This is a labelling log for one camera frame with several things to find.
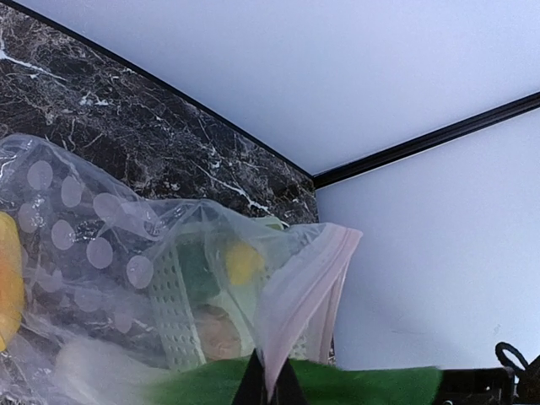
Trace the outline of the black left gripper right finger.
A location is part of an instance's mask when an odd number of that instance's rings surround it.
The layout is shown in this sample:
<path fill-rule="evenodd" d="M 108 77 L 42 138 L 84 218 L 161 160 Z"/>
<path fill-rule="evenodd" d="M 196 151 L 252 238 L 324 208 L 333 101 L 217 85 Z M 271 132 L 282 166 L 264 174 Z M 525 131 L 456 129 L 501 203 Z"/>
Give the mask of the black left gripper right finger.
<path fill-rule="evenodd" d="M 272 405 L 308 405 L 289 359 L 285 360 L 273 389 Z"/>

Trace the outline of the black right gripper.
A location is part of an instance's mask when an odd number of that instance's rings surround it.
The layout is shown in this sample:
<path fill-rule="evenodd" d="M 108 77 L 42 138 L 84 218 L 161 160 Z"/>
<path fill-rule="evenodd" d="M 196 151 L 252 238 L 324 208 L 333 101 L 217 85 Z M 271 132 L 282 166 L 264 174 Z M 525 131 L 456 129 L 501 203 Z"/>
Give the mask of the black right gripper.
<path fill-rule="evenodd" d="M 438 390 L 441 405 L 512 404 L 515 373 L 510 368 L 444 370 Z"/>

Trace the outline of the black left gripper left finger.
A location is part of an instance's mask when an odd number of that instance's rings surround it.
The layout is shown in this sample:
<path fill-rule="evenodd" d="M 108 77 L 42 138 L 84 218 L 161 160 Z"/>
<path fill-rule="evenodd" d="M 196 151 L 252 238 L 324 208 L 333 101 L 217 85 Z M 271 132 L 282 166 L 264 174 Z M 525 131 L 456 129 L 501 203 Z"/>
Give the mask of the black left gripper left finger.
<path fill-rule="evenodd" d="M 264 379 L 264 368 L 257 352 L 253 352 L 233 398 L 232 405 L 266 404 L 267 389 Z"/>

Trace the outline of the brown mushroom toy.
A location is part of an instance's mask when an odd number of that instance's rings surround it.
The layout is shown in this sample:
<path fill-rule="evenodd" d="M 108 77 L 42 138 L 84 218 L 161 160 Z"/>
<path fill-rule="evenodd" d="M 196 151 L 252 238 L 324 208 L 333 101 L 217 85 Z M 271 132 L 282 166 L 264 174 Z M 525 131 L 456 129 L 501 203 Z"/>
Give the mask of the brown mushroom toy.
<path fill-rule="evenodd" d="M 208 362 L 240 357 L 240 333 L 224 309 L 200 305 L 195 309 L 194 321 L 202 353 Z"/>

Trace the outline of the green white bok choy toy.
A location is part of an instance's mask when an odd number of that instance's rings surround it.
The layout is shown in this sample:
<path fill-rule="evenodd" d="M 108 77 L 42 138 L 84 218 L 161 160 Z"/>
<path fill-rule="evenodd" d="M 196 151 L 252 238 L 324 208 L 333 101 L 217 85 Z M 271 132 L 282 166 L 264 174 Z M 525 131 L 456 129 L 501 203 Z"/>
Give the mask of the green white bok choy toy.
<path fill-rule="evenodd" d="M 77 338 L 58 353 L 54 381 L 78 404 L 232 404 L 249 357 L 178 372 L 151 367 L 114 344 Z M 431 404 L 442 370 L 340 370 L 291 359 L 309 404 Z"/>

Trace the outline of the clear zip top bag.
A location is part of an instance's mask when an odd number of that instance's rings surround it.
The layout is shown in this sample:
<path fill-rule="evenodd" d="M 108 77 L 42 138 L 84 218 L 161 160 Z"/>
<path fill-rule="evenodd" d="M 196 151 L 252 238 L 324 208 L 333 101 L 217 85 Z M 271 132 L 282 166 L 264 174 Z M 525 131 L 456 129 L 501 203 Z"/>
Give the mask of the clear zip top bag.
<path fill-rule="evenodd" d="M 211 200 L 148 200 L 66 149 L 22 134 L 1 142 L 1 212 L 17 224 L 24 281 L 21 325 L 1 351 L 5 404 L 78 404 L 54 381 L 59 351 L 77 338 L 173 370 L 149 295 L 156 252 L 178 224 L 225 219 L 244 232 L 255 221 Z M 238 357 L 257 352 L 270 394 L 286 359 L 327 363 L 361 238 L 336 224 L 287 226 L 281 235 L 294 252 L 262 288 L 255 348 Z"/>

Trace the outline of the orange yellow toy food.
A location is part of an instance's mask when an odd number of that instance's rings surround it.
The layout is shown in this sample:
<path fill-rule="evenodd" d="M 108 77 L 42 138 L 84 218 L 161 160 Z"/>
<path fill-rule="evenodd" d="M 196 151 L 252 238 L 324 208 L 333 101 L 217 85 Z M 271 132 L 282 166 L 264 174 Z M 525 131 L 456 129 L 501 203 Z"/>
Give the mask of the orange yellow toy food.
<path fill-rule="evenodd" d="M 1 351 L 20 328 L 24 309 L 24 281 L 19 232 L 14 219 L 1 212 Z"/>

